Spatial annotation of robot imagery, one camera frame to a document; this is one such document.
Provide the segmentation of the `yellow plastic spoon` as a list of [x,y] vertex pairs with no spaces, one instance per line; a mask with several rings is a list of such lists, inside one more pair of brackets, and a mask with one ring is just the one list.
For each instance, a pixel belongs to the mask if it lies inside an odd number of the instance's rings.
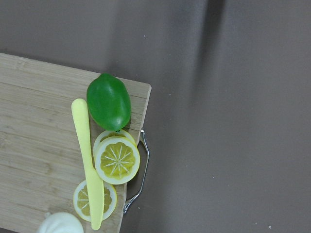
[[93,166],[87,102],[75,99],[71,111],[85,171],[91,227],[99,230],[104,212],[104,183]]

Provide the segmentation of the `green lime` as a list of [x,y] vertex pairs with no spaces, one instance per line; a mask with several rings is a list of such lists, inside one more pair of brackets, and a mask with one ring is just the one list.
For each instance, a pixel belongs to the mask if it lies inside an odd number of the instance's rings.
[[103,73],[86,91],[86,101],[93,120],[108,131],[119,131],[131,118],[131,101],[124,83]]

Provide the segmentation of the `lemon slice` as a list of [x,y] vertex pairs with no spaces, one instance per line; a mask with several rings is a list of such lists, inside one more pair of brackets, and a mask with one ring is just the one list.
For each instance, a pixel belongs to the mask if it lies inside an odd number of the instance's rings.
[[99,143],[94,152],[95,169],[106,183],[119,185],[132,180],[140,166],[136,145],[122,136],[112,136]]
[[129,141],[131,141],[134,145],[136,144],[134,138],[132,137],[132,135],[130,133],[128,133],[127,131],[125,130],[119,130],[117,132],[115,131],[103,131],[102,133],[100,133],[95,142],[94,142],[94,145],[93,145],[93,155],[95,156],[95,153],[100,145],[100,143],[109,138],[109,137],[112,137],[112,136],[121,136],[121,137],[125,137],[127,138]]
[[[117,192],[113,185],[104,182],[104,213],[102,220],[106,220],[114,212],[117,205]],[[86,180],[82,181],[73,194],[74,210],[83,220],[91,221],[89,198]]]

